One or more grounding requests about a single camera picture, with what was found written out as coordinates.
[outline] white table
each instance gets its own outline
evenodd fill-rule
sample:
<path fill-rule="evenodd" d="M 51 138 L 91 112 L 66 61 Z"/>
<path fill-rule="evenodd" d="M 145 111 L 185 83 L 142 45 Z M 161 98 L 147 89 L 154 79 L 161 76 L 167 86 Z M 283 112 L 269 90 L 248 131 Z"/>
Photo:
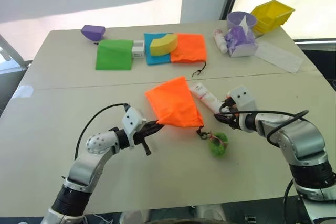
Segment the white table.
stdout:
<path fill-rule="evenodd" d="M 255 56 L 231 58 L 228 54 L 222 55 L 213 38 L 216 28 L 226 32 L 226 21 L 108 28 L 104 37 L 106 39 L 143 39 L 143 33 L 161 32 L 203 34 L 207 49 L 207 66 L 199 76 L 195 75 L 194 79 L 286 73 L 285 70 Z M 304 59 L 299 72 L 316 70 L 315 65 L 281 27 L 258 40 L 270 42 Z M 21 84 L 31 85 L 34 89 L 40 90 L 163 82 L 177 76 L 186 76 L 187 79 L 192 80 L 192 73 L 203 66 L 202 63 L 147 66 L 145 59 L 136 59 L 133 61 L 131 71 L 97 71 L 95 70 L 96 51 L 97 45 L 85 38 L 80 30 L 52 31 Z"/>
<path fill-rule="evenodd" d="M 219 98 L 244 84 L 260 109 L 309 109 L 306 118 L 323 134 L 329 161 L 336 168 L 336 93 L 318 71 L 202 82 Z M 12 99 L 0 118 L 0 216 L 44 215 L 61 187 L 61 175 L 67 175 L 72 165 L 76 141 L 86 122 L 100 108 L 117 102 L 130 102 L 149 120 L 155 119 L 144 91 L 156 85 L 34 90 L 30 98 Z M 206 130 L 228 135 L 224 158 L 210 154 L 196 129 L 165 126 L 148 138 L 151 156 L 137 146 L 109 160 L 86 213 L 281 197 L 291 178 L 282 153 L 257 133 L 232 130 L 217 122 L 203 104 L 196 104 Z M 101 114 L 83 142 L 91 134 L 120 126 L 123 114 L 120 108 Z"/>

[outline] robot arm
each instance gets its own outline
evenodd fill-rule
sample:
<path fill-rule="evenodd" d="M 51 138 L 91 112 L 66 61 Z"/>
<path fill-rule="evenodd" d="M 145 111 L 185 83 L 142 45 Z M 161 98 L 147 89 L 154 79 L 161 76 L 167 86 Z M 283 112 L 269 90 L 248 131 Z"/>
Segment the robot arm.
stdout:
<path fill-rule="evenodd" d="M 75 160 L 65 178 L 57 198 L 42 220 L 42 224 L 81 223 L 83 212 L 102 174 L 105 163 L 120 150 L 142 144 L 150 155 L 145 137 L 160 130 L 163 125 L 146 120 L 133 107 L 128 108 L 122 119 L 123 129 L 91 136 L 85 151 Z"/>
<path fill-rule="evenodd" d="M 289 164 L 296 191 L 306 207 L 323 206 L 330 210 L 329 215 L 323 217 L 336 218 L 336 176 L 329 164 L 320 131 L 302 118 L 308 111 L 292 116 L 289 113 L 257 111 L 255 100 L 243 86 L 228 96 L 215 117 L 234 129 L 258 132 L 270 144 L 280 148 Z M 312 204 L 314 201 L 325 204 Z"/>

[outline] white tube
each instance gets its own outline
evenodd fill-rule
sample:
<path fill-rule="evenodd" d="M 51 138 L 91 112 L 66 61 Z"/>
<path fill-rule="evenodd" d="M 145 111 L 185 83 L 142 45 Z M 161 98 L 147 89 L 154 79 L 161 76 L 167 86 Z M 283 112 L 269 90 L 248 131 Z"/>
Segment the white tube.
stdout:
<path fill-rule="evenodd" d="M 220 29 L 216 29 L 214 31 L 214 38 L 215 38 L 217 47 L 220 49 L 220 51 L 223 54 L 225 54 L 227 52 L 227 47 L 226 47 L 226 41 L 224 38 L 223 31 Z"/>
<path fill-rule="evenodd" d="M 213 94 L 211 94 L 207 88 L 203 86 L 203 84 L 198 82 L 189 89 L 194 96 L 199 98 L 215 114 L 219 112 L 219 108 L 222 103 Z"/>

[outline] green mat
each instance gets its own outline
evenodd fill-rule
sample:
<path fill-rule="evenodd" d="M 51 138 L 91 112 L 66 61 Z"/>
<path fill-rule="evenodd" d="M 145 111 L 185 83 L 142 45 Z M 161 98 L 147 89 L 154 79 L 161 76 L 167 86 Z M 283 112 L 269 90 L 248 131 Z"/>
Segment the green mat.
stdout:
<path fill-rule="evenodd" d="M 133 40 L 102 40 L 98 44 L 96 70 L 131 70 Z"/>

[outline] blue cloth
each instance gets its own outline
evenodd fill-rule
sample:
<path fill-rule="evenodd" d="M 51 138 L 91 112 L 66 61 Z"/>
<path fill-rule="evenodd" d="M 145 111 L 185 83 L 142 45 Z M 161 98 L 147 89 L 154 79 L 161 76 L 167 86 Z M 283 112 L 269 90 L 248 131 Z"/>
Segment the blue cloth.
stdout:
<path fill-rule="evenodd" d="M 170 63 L 170 54 L 166 54 L 163 56 L 152 56 L 151 55 L 151 43 L 154 39 L 160 39 L 164 37 L 166 34 L 143 34 L 145 39 L 145 49 L 146 49 L 146 61 L 147 65 L 155 65 L 155 64 L 163 64 L 163 63 Z"/>

